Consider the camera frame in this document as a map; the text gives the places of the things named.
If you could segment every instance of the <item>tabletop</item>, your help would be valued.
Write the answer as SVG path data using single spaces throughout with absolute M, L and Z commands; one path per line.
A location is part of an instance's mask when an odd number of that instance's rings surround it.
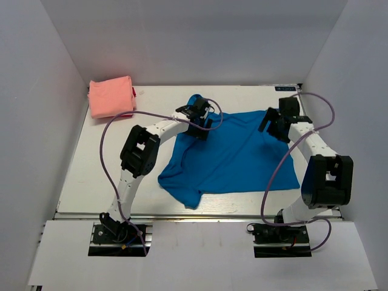
M 278 100 L 296 92 L 278 92 L 274 86 L 145 86 L 135 87 L 138 110 L 172 114 L 196 93 L 216 100 L 227 113 L 266 110 L 278 107 Z M 59 214 L 96 214 L 109 208 L 114 192 L 99 161 L 99 141 L 109 119 L 92 119 L 88 110 L 81 136 L 67 172 L 57 211 Z M 104 159 L 114 181 L 119 180 L 119 154 L 134 125 L 147 126 L 160 119 L 135 114 L 115 121 L 104 142 Z M 175 138 L 159 149 L 155 168 L 147 175 L 136 194 L 132 215 L 147 216 L 259 216 L 264 192 L 204 194 L 197 209 L 186 209 L 160 187 L 158 175 L 170 161 Z M 299 183 L 307 163 L 299 150 L 292 153 Z M 266 202 L 266 215 L 276 215 L 300 196 L 300 189 L 271 191 Z

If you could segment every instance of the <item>cable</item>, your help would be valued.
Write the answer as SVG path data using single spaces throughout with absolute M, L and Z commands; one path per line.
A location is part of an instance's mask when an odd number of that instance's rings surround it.
M 107 167 L 105 165 L 105 162 L 104 162 L 104 155 L 103 155 L 103 148 L 104 148 L 104 140 L 105 140 L 105 135 L 107 133 L 107 130 L 109 128 L 109 126 L 112 124 L 112 122 L 114 120 L 116 120 L 117 118 L 119 118 L 120 116 L 122 115 L 127 115 L 127 114 L 134 114 L 134 113 L 139 113 L 139 114 L 144 114 L 144 115 L 149 115 L 149 116 L 154 116 L 154 117 L 159 117 L 159 118 L 164 118 L 164 119 L 168 119 L 168 120 L 177 120 L 177 121 L 180 121 L 180 122 L 184 122 L 184 123 L 187 123 L 187 124 L 190 124 L 198 129 L 201 129 L 201 130 L 205 130 L 205 131 L 211 131 L 211 130 L 216 130 L 217 128 L 219 128 L 224 120 L 224 113 L 222 112 L 222 109 L 221 107 L 218 105 L 218 103 L 212 99 L 206 99 L 207 101 L 210 101 L 210 102 L 213 102 L 218 110 L 219 110 L 219 114 L 221 115 L 221 120 L 219 122 L 219 124 L 216 126 L 216 127 L 211 127 L 209 129 L 205 129 L 204 127 L 200 127 L 199 125 L 195 124 L 195 123 L 192 123 L 188 120 L 185 120 L 185 119 L 181 119 L 181 118 L 173 118 L 171 116 L 166 116 L 166 115 L 159 115 L 159 114 L 155 114 L 155 113 L 150 113 L 150 112 L 145 112 L 145 111 L 137 111 L 137 110 L 133 110 L 133 111 L 125 111 L 125 112 L 121 112 L 117 115 L 115 115 L 108 123 L 107 125 L 105 125 L 105 128 L 104 130 L 102 131 L 102 135 L 101 135 L 101 140 L 100 140 L 100 143 L 99 143 L 99 160 L 101 162 L 101 166 L 102 166 L 102 169 L 104 170 L 104 173 L 105 175 L 107 176 L 109 182 L 111 183 L 114 191 L 115 191 L 115 194 L 116 194 L 116 199 L 117 199 L 117 205 L 118 205 L 118 209 L 119 209 L 119 213 L 121 215 L 121 217 L 123 218 L 123 220 L 128 223 L 130 226 L 132 226 L 138 236 L 140 237 L 140 240 L 141 240 L 141 244 L 143 246 L 143 250 L 144 250 L 144 254 L 147 256 L 147 249 L 146 249 L 146 245 L 145 245 L 145 242 L 143 240 L 143 237 L 142 237 L 142 232 L 138 229 L 138 227 L 129 221 L 129 219 L 127 219 L 124 215 L 124 213 L 122 212 L 122 207 L 121 207 L 121 203 L 120 203 L 120 195 L 119 195 L 119 192 L 117 190 L 117 187 L 116 187 L 116 184 L 113 182 L 112 180 L 112 177 L 110 176 L 108 170 L 107 170 Z
M 313 250 L 316 250 L 318 248 L 320 248 L 321 246 L 323 246 L 327 240 L 329 239 L 329 236 L 332 232 L 332 225 L 330 223 L 330 221 L 327 219 L 327 218 L 314 218 L 310 221 L 298 221 L 298 222 L 288 222 L 288 223 L 275 223 L 275 222 L 270 222 L 268 220 L 266 220 L 266 218 L 264 217 L 264 208 L 265 208 L 265 204 L 266 204 L 266 200 L 267 200 L 267 196 L 268 196 L 268 193 L 269 193 L 269 190 L 271 188 L 271 185 L 272 185 L 272 182 L 273 180 L 275 179 L 275 176 L 278 174 L 279 172 L 279 169 L 281 168 L 281 166 L 284 164 L 284 161 L 287 159 L 287 157 L 291 154 L 291 152 L 298 146 L 298 144 L 301 143 L 302 140 L 304 140 L 305 138 L 307 138 L 308 136 L 310 136 L 311 134 L 321 130 L 321 129 L 325 129 L 326 127 L 329 127 L 330 125 L 333 124 L 334 122 L 334 119 L 335 119 L 335 111 L 334 111 L 334 107 L 333 105 L 331 105 L 331 103 L 329 102 L 329 100 L 327 100 L 326 98 L 323 98 L 322 96 L 318 95 L 318 94 L 315 94 L 315 93 L 297 93 L 297 94 L 294 94 L 290 97 L 296 97 L 296 96 L 299 96 L 299 95 L 311 95 L 311 96 L 315 96 L 317 98 L 319 98 L 320 100 L 323 100 L 331 109 L 332 111 L 332 119 L 330 120 L 330 122 L 328 124 L 325 124 L 325 125 L 322 125 L 322 126 L 319 126 L 317 128 L 314 128 L 313 130 L 305 133 L 303 136 L 301 136 L 291 147 L 290 149 L 286 152 L 286 154 L 282 157 L 282 159 L 280 160 L 278 166 L 276 167 L 276 169 L 273 171 L 272 173 L 272 176 L 271 178 L 269 179 L 269 182 L 268 182 L 268 185 L 267 185 L 267 188 L 266 188 L 266 191 L 264 192 L 264 196 L 263 196 L 263 200 L 261 202 L 261 209 L 260 209 L 260 217 L 261 219 L 263 220 L 263 222 L 265 224 L 268 224 L 269 226 L 296 226 L 298 224 L 306 224 L 306 223 L 312 223 L 314 221 L 317 221 L 317 220 L 325 220 L 328 225 L 329 225 L 329 231 L 328 231 L 328 234 L 327 236 L 325 237 L 325 239 L 323 240 L 323 242 L 321 244 L 319 244 L 318 246 L 312 248 L 310 251 L 313 251 Z

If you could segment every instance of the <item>blue t-shirt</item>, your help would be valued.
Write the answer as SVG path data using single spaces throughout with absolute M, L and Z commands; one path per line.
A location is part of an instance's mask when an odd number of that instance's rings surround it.
M 199 95 L 193 95 L 193 104 Z M 176 137 L 169 164 L 158 177 L 159 184 L 186 207 L 196 208 L 206 193 L 264 191 L 268 181 L 288 150 L 258 127 L 265 111 L 224 113 L 220 128 L 210 131 L 206 141 L 183 133 Z M 220 122 L 210 114 L 212 127 Z M 271 190 L 299 188 L 289 156 L 273 181 Z

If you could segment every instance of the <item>blue cloth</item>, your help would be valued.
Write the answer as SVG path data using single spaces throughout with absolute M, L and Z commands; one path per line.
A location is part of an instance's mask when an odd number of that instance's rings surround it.
M 193 95 L 193 104 L 200 95 Z M 159 184 L 186 207 L 196 208 L 207 193 L 264 191 L 288 150 L 258 127 L 265 111 L 224 113 L 222 126 L 209 132 L 206 141 L 183 133 L 176 137 L 169 164 L 158 177 Z M 212 127 L 220 116 L 212 113 Z M 278 172 L 271 190 L 297 189 L 299 183 L 289 156 Z

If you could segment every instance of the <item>white panel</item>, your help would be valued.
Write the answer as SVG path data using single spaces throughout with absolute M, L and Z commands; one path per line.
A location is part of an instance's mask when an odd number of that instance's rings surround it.
M 137 104 L 140 110 L 169 115 L 187 103 L 192 94 L 219 102 L 225 112 L 248 112 L 277 107 L 279 98 L 290 92 L 276 92 L 270 86 L 150 86 L 137 87 Z M 115 121 L 109 128 L 104 157 L 113 180 L 119 181 L 119 153 L 131 128 L 139 124 L 148 126 L 158 118 L 136 114 L 132 118 Z M 112 203 L 114 192 L 99 161 L 99 141 L 107 120 L 93 120 L 88 112 L 72 165 L 62 191 L 58 212 L 100 213 Z M 132 205 L 133 215 L 249 215 L 259 216 L 263 192 L 205 194 L 199 207 L 187 209 L 158 184 L 158 175 L 171 159 L 175 139 L 165 142 L 159 150 L 155 168 L 140 184 Z M 306 161 L 299 150 L 292 153 L 294 166 L 301 183 L 306 171 Z M 297 197 L 300 189 L 271 191 L 267 199 L 266 214 L 276 215 Z
M 336 121 L 322 136 L 354 160 L 352 198 L 342 210 L 355 221 L 381 290 L 388 289 L 387 27 L 387 1 L 349 1 L 304 89 L 335 107 Z M 330 119 L 321 102 L 303 100 L 316 124 Z
M 0 282 L 24 290 L 53 217 L 86 87 L 38 0 L 0 8 Z
M 155 222 L 146 258 L 88 257 L 89 221 L 48 221 L 29 284 L 44 290 L 369 290 L 376 287 L 352 222 L 310 258 L 254 258 L 247 222 Z M 312 244 L 327 225 L 307 226 Z
M 346 0 L 42 0 L 85 82 L 303 82 Z

